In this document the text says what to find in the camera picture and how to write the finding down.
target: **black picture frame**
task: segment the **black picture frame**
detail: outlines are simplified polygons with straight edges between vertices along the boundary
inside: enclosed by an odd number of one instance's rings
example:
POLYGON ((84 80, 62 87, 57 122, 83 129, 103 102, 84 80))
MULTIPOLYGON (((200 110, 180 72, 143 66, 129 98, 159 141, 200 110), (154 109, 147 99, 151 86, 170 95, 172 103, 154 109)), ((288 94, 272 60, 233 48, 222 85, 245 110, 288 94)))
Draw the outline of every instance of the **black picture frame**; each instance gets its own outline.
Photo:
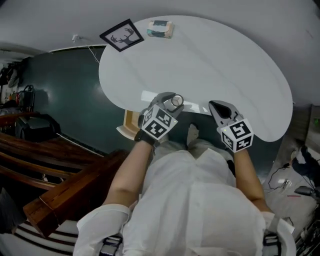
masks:
POLYGON ((106 41, 110 46, 112 46, 113 48, 115 48, 118 52, 122 52, 142 41, 144 41, 144 38, 142 37, 142 35, 139 33, 139 31, 137 30, 136 26, 133 24, 133 22, 131 21, 131 19, 127 19, 123 22, 121 22, 120 24, 108 29, 106 32, 103 32, 101 35, 100 35, 100 38, 104 41, 106 41), (115 45, 115 43, 111 40, 109 40, 106 36, 110 35, 112 32, 115 32, 116 30, 126 26, 126 25, 129 25, 134 33, 139 37, 138 40, 135 40, 133 43, 123 47, 123 48, 119 48, 118 46, 115 45))

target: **deer antler picture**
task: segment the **deer antler picture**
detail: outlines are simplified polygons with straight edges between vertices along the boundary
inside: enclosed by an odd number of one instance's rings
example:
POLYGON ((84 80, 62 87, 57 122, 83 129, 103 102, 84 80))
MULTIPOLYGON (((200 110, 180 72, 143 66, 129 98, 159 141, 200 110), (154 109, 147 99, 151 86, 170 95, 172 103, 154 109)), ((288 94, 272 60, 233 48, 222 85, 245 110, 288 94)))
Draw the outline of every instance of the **deer antler picture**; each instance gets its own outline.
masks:
POLYGON ((124 35, 125 39, 120 38, 119 40, 117 40, 117 38, 114 37, 114 35, 112 35, 110 40, 114 43, 125 43, 127 45, 130 45, 131 43, 133 43, 134 41, 131 41, 129 37, 132 36, 135 32, 131 28, 125 28, 124 30, 129 32, 129 35, 124 35))
POLYGON ((144 38, 130 19, 127 19, 102 33, 100 38, 119 52, 144 41, 144 38))

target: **small box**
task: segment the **small box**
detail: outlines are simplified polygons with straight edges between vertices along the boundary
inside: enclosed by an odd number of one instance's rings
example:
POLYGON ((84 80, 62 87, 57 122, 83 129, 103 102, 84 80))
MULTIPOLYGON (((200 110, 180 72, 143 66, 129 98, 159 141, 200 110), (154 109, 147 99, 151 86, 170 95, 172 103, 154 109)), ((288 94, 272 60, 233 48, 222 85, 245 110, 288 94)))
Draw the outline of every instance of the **small box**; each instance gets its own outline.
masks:
POLYGON ((153 107, 144 115, 142 130, 157 141, 166 135, 178 121, 158 105, 153 107))
POLYGON ((238 152, 252 145, 254 133, 248 119, 243 119, 221 128, 222 142, 232 150, 238 152))
POLYGON ((174 31, 172 21, 151 20, 146 33, 149 37, 171 38, 174 31))

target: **gray pants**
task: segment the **gray pants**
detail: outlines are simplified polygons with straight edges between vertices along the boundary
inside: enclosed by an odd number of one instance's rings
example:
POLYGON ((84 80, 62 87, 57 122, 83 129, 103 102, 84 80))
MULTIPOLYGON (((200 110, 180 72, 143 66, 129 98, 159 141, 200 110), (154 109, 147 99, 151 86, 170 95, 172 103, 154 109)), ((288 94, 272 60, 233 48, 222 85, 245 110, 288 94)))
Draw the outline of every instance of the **gray pants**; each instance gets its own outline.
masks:
POLYGON ((228 162, 228 161, 232 161, 233 162, 233 157, 226 151, 220 148, 215 147, 214 145, 212 145, 210 142, 204 140, 204 139, 195 139, 194 141, 192 141, 188 148, 186 148, 183 144, 177 143, 177 142, 173 142, 173 141, 165 141, 163 143, 161 143, 159 146, 156 147, 155 151, 154 151, 154 157, 152 159, 151 164, 153 164, 155 161, 159 160, 160 158, 163 158, 164 156, 176 152, 176 151, 180 151, 180 150, 188 150, 190 152, 190 154, 195 158, 199 158, 203 152, 205 152, 207 149, 211 149, 213 151, 218 152, 219 154, 221 154, 224 159, 228 162))

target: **white table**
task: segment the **white table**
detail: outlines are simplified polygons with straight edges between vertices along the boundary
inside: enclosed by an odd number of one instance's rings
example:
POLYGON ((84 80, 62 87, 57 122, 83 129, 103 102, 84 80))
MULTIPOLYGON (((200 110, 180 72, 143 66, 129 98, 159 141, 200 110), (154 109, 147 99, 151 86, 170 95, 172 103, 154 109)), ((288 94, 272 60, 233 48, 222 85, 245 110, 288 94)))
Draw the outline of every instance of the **white table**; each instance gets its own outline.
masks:
POLYGON ((158 93, 175 92, 184 97, 185 111, 210 115, 210 100, 225 101, 248 118, 260 139, 272 142, 285 134, 293 110, 289 85, 249 38, 191 16, 153 17, 135 26, 143 42, 123 52, 108 45, 100 60, 100 84, 115 105, 140 112, 158 93), (172 21, 172 38, 148 36, 151 20, 172 21))

